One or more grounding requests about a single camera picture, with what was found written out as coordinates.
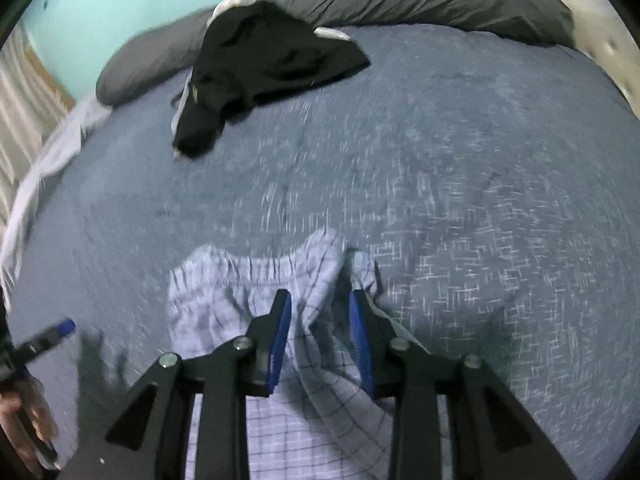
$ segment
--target hand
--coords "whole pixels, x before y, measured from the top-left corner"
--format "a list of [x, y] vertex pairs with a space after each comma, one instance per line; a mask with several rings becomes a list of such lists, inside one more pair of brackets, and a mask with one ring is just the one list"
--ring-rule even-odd
[[40, 440], [50, 442], [56, 436], [57, 428], [44, 399], [42, 384], [31, 376], [14, 381], [11, 388], [0, 394], [0, 426], [29, 471], [41, 479], [43, 468], [35, 448], [15, 416], [20, 408], [31, 417]]

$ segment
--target bolt head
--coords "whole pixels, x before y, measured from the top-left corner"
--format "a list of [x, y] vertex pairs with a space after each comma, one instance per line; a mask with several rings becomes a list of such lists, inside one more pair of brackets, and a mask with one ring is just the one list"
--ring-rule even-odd
[[241, 335], [234, 339], [234, 348], [236, 350], [248, 350], [253, 345], [254, 345], [254, 342], [251, 340], [251, 338], [245, 335]]
[[175, 366], [177, 364], [178, 356], [171, 352], [162, 354], [160, 356], [159, 362], [162, 368], [171, 368], [172, 366]]
[[469, 354], [465, 356], [463, 362], [467, 368], [471, 368], [472, 370], [478, 370], [482, 367], [482, 359], [479, 355]]
[[409, 349], [409, 342], [404, 337], [395, 337], [391, 340], [389, 346], [396, 352], [406, 352]]

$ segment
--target black clothing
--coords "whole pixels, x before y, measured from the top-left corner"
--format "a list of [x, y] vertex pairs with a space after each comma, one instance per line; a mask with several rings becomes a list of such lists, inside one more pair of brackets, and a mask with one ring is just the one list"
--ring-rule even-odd
[[0, 289], [0, 352], [11, 346], [11, 335], [6, 323], [6, 309], [4, 307], [4, 292]]
[[309, 24], [274, 3], [233, 7], [204, 36], [174, 147], [197, 156], [233, 115], [367, 66], [369, 59], [355, 43], [318, 38]]

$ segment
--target mattress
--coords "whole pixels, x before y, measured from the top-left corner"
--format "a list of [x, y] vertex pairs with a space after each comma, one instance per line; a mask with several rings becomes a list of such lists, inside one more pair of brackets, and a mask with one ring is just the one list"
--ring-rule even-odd
[[580, 480], [640, 423], [640, 123], [591, 60], [437, 25], [345, 27], [372, 66], [253, 110], [174, 160], [180, 73], [117, 108], [62, 175], [14, 288], [16, 340], [69, 455], [169, 348], [168, 271], [197, 246], [282, 256], [324, 226], [377, 261], [430, 351], [478, 352]]

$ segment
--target white curtain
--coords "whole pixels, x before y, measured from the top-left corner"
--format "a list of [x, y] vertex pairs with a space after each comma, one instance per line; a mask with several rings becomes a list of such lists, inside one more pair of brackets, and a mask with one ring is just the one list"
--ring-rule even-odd
[[20, 180], [67, 110], [35, 71], [18, 24], [0, 51], [0, 239]]

